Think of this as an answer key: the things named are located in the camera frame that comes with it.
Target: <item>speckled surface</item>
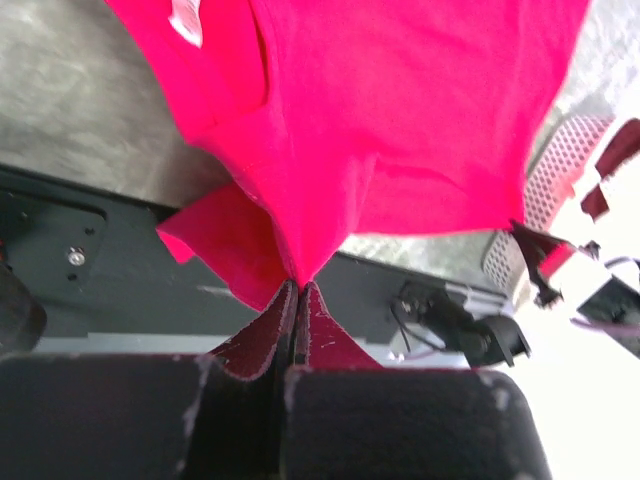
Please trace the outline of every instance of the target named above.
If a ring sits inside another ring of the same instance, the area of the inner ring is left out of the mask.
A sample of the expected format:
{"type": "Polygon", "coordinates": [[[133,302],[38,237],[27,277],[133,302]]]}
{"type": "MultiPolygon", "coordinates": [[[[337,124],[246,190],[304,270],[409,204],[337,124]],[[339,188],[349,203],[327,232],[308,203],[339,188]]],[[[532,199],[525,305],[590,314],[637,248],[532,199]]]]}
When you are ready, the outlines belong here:
{"type": "MultiPolygon", "coordinates": [[[[534,156],[563,116],[620,104],[640,68],[639,27],[640,3],[593,2],[534,156]]],[[[182,143],[153,74],[102,0],[0,2],[0,71],[1,163],[174,206],[226,178],[182,143]]],[[[480,261],[490,236],[350,238],[343,249],[488,285],[480,261]]]]}

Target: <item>clothing label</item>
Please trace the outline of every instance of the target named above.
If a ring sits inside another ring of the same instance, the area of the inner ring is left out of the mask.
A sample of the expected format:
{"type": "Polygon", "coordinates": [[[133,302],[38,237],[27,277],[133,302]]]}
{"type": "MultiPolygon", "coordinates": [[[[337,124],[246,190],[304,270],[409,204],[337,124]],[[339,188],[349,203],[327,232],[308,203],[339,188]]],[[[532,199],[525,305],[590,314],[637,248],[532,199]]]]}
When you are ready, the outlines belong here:
{"type": "Polygon", "coordinates": [[[172,0],[169,22],[187,42],[202,47],[202,23],[200,22],[201,0],[172,0]]]}

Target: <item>red shirt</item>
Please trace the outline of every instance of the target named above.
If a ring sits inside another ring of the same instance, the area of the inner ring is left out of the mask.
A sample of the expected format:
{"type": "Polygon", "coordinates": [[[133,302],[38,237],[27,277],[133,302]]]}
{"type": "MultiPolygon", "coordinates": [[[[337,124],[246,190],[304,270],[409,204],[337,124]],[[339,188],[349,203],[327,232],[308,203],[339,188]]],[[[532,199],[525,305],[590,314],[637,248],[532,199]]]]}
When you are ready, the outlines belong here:
{"type": "Polygon", "coordinates": [[[587,0],[202,0],[202,46],[170,0],[107,0],[186,141],[233,175],[160,227],[261,309],[352,232],[522,221],[525,164],[587,0]]]}

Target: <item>white mesh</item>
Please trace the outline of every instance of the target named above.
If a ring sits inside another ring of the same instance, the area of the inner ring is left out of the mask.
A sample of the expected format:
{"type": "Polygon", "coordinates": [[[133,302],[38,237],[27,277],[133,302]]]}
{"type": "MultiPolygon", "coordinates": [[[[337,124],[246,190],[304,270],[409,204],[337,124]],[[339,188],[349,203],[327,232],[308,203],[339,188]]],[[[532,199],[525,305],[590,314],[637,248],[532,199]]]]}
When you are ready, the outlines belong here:
{"type": "MultiPolygon", "coordinates": [[[[611,122],[612,119],[575,116],[554,133],[525,187],[525,224],[528,227],[549,230],[571,192],[568,187],[580,178],[591,152],[611,122]]],[[[498,233],[484,257],[484,273],[512,297],[525,268],[515,240],[504,232],[498,233]]]]}

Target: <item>screw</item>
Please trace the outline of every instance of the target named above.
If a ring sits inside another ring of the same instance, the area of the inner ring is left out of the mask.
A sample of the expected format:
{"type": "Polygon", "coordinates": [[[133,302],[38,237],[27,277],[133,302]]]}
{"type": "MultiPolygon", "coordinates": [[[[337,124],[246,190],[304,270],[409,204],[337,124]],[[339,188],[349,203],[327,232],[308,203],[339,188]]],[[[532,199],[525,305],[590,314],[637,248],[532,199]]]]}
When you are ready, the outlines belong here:
{"type": "Polygon", "coordinates": [[[84,250],[82,250],[82,248],[71,247],[67,254],[67,260],[69,260],[69,263],[74,267],[81,267],[84,265],[84,262],[87,261],[87,258],[84,256],[84,250]]]}

